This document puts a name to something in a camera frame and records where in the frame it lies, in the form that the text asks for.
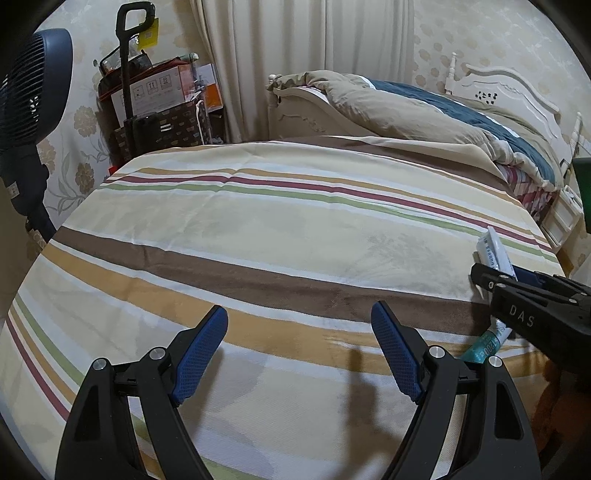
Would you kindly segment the white drawer unit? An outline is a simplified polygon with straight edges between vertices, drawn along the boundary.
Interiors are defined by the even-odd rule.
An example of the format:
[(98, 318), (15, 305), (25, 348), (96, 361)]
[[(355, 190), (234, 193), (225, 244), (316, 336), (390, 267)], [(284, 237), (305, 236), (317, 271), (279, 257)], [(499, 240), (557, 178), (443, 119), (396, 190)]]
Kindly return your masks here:
[(563, 247), (582, 217), (581, 198), (570, 186), (564, 186), (541, 223), (541, 230), (554, 253)]

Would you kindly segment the black hand trolley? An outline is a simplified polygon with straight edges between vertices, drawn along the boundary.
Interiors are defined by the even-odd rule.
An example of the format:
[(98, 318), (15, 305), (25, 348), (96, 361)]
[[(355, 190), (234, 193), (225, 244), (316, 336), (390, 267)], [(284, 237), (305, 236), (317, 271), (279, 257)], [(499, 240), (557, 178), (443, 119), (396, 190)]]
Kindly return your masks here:
[[(127, 15), (132, 11), (143, 11), (144, 20), (132, 27), (126, 27)], [(123, 94), (123, 104), (126, 118), (124, 120), (124, 130), (129, 152), (132, 158), (138, 155), (137, 144), (135, 140), (135, 115), (132, 107), (130, 75), (129, 75), (129, 41), (132, 37), (147, 31), (155, 20), (155, 6), (149, 1), (135, 1), (123, 4), (119, 7), (116, 17), (115, 34), (119, 40), (120, 51), (120, 76), (121, 90)]]

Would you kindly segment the white bed headboard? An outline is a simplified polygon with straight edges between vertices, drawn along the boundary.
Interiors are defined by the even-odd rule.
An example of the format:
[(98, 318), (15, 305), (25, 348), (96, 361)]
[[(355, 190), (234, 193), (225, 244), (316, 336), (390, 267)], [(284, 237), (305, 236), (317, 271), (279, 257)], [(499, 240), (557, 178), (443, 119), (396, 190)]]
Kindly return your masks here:
[(466, 65), (462, 78), (457, 77), (461, 72), (458, 55), (453, 52), (445, 82), (447, 95), (482, 105), (495, 105), (525, 120), (552, 147), (559, 160), (561, 175), (567, 174), (580, 144), (583, 126), (580, 111), (576, 112), (574, 121), (568, 123), (573, 129), (570, 136), (566, 137), (562, 130), (562, 110), (519, 72), (504, 66), (482, 67), (471, 64)]

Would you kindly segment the blue standing fan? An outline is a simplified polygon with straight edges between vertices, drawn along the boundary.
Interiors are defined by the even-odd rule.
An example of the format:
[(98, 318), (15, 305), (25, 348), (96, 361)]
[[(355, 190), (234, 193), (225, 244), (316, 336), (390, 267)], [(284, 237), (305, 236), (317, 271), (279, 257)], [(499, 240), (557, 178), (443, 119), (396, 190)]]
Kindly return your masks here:
[(43, 204), (48, 167), (37, 145), (58, 126), (72, 77), (73, 44), (68, 30), (34, 33), (1, 84), (1, 179), (27, 231), (49, 241), (56, 229)]

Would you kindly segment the white toothpaste tube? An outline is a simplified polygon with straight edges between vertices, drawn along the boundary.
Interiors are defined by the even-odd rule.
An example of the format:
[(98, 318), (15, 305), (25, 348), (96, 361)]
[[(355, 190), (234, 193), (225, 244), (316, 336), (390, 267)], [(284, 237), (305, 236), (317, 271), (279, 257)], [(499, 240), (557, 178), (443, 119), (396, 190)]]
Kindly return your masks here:
[(513, 279), (517, 278), (507, 250), (493, 227), (489, 226), (478, 239), (476, 250), (483, 264)]

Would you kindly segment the white bed footboard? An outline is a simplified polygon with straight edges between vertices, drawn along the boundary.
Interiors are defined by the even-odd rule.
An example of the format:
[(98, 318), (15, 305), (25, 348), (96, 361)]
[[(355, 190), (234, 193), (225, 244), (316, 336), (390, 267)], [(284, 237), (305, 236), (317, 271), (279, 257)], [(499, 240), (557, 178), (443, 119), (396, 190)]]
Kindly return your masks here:
[(276, 89), (277, 75), (267, 87), (267, 123), (272, 140), (338, 135), (366, 137), (374, 133), (352, 122), (329, 104), (320, 90), (308, 86)]

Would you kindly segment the white orange box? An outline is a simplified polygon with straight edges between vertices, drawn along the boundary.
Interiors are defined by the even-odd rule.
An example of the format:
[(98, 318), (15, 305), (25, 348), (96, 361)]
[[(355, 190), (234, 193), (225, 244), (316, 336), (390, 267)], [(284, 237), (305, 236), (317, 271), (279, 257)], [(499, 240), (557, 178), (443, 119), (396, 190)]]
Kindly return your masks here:
[(221, 109), (223, 102), (214, 66), (211, 63), (197, 66), (194, 69), (194, 77), (197, 85), (204, 91), (207, 109), (209, 111)]

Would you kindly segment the plaid bed sheet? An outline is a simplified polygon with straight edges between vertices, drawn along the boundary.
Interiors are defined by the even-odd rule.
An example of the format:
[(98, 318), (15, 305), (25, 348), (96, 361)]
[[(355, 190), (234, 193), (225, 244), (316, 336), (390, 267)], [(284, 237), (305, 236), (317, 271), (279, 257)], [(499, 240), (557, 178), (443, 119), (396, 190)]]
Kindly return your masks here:
[(537, 223), (541, 223), (559, 195), (559, 190), (543, 188), (528, 173), (515, 166), (498, 163), (496, 166), (507, 181), (510, 193)]

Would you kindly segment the striped table cloth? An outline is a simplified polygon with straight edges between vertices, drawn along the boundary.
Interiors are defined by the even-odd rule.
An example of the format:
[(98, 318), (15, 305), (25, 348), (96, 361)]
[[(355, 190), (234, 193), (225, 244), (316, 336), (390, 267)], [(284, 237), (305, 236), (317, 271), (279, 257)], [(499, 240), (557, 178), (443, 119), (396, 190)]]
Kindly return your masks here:
[(171, 149), (98, 186), (30, 267), (1, 330), (1, 413), (52, 477), (91, 362), (134, 361), (213, 305), (228, 333), (180, 408), (217, 479), (377, 479), (415, 407), (370, 327), (386, 301), (460, 354), (489, 326), (478, 239), (558, 274), (540, 227), (464, 148), (369, 139)]

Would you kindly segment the teal cream tube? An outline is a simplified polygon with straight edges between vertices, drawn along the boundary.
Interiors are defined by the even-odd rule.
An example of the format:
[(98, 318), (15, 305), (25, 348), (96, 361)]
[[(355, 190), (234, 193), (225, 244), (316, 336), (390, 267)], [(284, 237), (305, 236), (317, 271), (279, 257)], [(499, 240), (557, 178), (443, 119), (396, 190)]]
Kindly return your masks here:
[(500, 320), (493, 318), (490, 327), (471, 345), (460, 359), (470, 363), (484, 363), (496, 355), (512, 333), (512, 329)]

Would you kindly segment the blue beige duvet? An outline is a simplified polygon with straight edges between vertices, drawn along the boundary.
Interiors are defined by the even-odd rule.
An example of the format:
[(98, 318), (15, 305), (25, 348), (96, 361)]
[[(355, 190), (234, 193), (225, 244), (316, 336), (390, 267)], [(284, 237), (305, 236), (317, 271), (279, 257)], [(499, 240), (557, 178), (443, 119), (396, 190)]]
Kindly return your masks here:
[(294, 87), (322, 92), (336, 112), (377, 136), (472, 144), (490, 161), (524, 171), (546, 191), (563, 186), (551, 147), (533, 127), (515, 118), (502, 124), (474, 108), (419, 87), (331, 70), (279, 75), (267, 84), (270, 92)]

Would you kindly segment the cardboard box with labels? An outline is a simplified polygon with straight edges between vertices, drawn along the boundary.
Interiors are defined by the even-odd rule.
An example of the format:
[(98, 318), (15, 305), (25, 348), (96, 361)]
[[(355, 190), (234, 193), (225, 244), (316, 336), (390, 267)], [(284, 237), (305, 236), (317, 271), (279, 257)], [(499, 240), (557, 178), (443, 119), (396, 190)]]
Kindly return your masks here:
[(160, 71), (129, 86), (135, 116), (157, 113), (183, 104), (195, 95), (190, 64)]

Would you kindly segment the dark patterned storage basket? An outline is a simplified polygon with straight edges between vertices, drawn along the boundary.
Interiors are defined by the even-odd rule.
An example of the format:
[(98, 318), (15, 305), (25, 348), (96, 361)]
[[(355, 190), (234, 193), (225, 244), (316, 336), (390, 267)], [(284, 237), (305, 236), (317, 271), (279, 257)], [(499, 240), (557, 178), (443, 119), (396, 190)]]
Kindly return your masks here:
[(211, 144), (211, 123), (205, 102), (194, 98), (177, 106), (126, 119), (112, 132), (111, 153), (116, 166), (169, 148)]

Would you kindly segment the cream curtain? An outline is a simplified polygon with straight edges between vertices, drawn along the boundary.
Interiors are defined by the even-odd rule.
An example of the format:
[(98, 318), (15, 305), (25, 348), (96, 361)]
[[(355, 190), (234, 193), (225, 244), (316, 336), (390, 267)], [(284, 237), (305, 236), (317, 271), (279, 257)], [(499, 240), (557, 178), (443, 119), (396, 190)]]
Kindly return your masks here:
[(194, 1), (191, 7), (216, 68), (233, 143), (269, 135), (270, 74), (332, 70), (411, 80), (411, 1)]

